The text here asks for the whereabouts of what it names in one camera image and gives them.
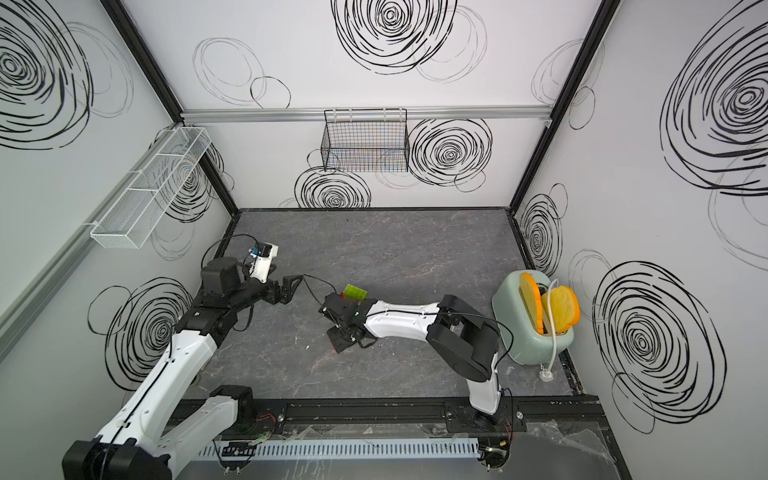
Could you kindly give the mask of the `long green lego brick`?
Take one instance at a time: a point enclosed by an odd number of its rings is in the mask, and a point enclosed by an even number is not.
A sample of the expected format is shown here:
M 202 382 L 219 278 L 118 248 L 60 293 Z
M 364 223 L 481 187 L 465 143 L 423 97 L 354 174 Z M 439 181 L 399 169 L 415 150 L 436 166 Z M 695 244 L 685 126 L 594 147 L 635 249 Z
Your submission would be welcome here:
M 342 291 L 342 296 L 349 300 L 362 302 L 367 298 L 368 292 L 362 288 L 348 284 Z

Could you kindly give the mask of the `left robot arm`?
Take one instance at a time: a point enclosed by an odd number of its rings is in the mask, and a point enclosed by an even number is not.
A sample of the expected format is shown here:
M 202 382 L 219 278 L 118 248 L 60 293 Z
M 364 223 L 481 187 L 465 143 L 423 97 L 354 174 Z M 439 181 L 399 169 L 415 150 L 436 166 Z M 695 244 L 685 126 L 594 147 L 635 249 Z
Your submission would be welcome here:
M 127 404 L 88 441 L 76 441 L 62 459 L 67 479 L 174 479 L 228 429 L 245 433 L 276 415 L 260 414 L 251 388 L 215 389 L 179 425 L 167 426 L 194 377 L 234 329 L 240 312 L 257 302 L 287 304 L 302 276 L 272 280 L 259 257 L 244 273 L 234 257 L 211 260 L 202 287 L 174 327 L 165 351 Z

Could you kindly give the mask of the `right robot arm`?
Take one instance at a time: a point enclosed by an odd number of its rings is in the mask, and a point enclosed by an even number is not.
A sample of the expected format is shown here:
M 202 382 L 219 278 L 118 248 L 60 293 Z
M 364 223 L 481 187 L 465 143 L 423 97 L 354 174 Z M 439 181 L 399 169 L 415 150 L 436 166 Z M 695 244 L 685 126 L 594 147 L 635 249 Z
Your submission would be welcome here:
M 366 349 L 385 338 L 429 344 L 466 380 L 474 423 L 486 428 L 498 424 L 502 389 L 497 365 L 502 334 L 495 319 L 455 295 L 424 305 L 401 305 L 330 293 L 320 303 L 319 313 L 332 322 L 327 336 L 337 353 L 354 345 Z

